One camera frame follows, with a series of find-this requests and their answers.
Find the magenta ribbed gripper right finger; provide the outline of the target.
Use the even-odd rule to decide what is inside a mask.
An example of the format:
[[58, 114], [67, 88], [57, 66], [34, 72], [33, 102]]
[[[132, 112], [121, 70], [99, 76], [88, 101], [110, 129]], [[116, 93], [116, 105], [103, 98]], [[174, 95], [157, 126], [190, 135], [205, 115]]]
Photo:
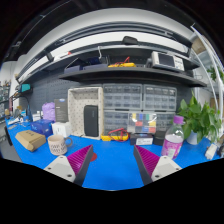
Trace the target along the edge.
[[144, 185], [181, 170], [169, 157], [159, 157], [141, 146], [135, 145], [133, 154]]

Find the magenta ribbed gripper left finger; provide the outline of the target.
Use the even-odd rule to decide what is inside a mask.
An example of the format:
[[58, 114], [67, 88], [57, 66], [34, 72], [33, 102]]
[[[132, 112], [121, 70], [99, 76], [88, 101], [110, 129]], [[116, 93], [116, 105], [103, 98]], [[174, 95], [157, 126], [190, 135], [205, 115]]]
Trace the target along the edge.
[[92, 156], [93, 146], [89, 145], [69, 156], [58, 156], [44, 170], [81, 186], [85, 180]]

